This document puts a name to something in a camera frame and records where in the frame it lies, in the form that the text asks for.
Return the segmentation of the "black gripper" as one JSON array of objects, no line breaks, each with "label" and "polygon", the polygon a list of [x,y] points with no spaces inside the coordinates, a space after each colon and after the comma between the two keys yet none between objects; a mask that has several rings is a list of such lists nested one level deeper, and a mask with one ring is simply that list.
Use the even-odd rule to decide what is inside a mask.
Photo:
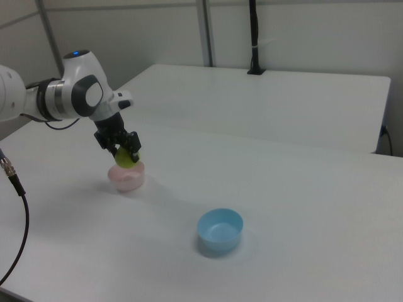
[{"label": "black gripper", "polygon": [[115,113],[104,120],[94,121],[94,124],[97,129],[94,137],[102,149],[107,149],[115,157],[118,149],[122,147],[129,151],[133,162],[140,160],[139,150],[141,149],[141,142],[139,136],[135,131],[131,133],[126,131],[120,113]]}]

